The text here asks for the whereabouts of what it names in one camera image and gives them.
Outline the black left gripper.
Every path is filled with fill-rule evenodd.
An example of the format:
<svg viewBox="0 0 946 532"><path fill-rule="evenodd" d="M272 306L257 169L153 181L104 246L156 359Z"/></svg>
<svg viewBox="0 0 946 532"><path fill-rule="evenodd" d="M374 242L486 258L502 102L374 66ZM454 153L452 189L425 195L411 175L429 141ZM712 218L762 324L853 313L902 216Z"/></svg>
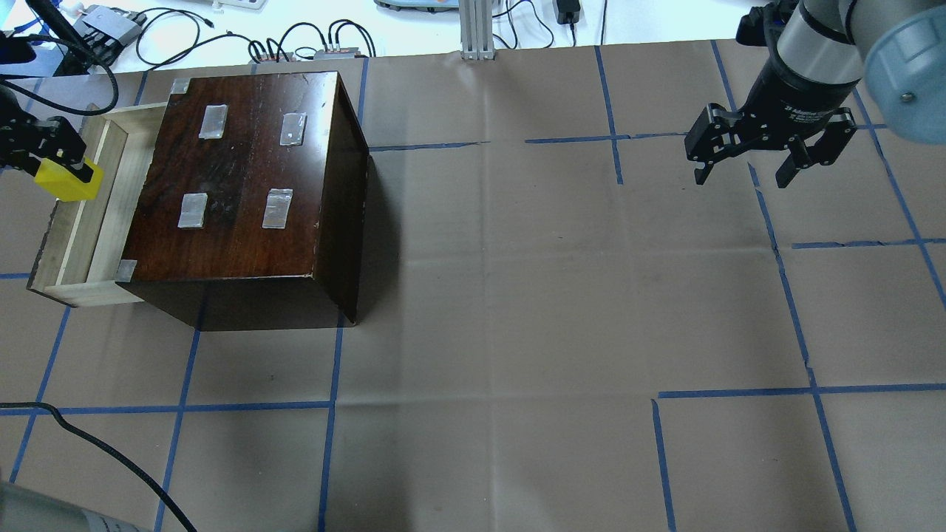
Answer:
<svg viewBox="0 0 946 532"><path fill-rule="evenodd" d="M65 117L38 119L24 111L10 88L1 88L1 162L37 174L49 160L68 168L81 185L100 185L103 171L84 159L86 145Z"/></svg>

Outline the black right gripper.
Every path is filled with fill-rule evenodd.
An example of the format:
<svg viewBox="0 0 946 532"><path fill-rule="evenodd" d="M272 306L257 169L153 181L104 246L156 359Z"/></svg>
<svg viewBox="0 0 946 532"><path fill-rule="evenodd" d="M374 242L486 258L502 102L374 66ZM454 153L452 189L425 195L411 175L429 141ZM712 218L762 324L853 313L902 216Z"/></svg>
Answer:
<svg viewBox="0 0 946 532"><path fill-rule="evenodd" d="M834 164L854 136L856 123L844 102L854 85L820 85L798 90L763 82L738 110L710 102L684 137L686 158L699 163L695 184L705 185L715 164L747 151L789 151L776 171L785 189L811 165Z"/></svg>

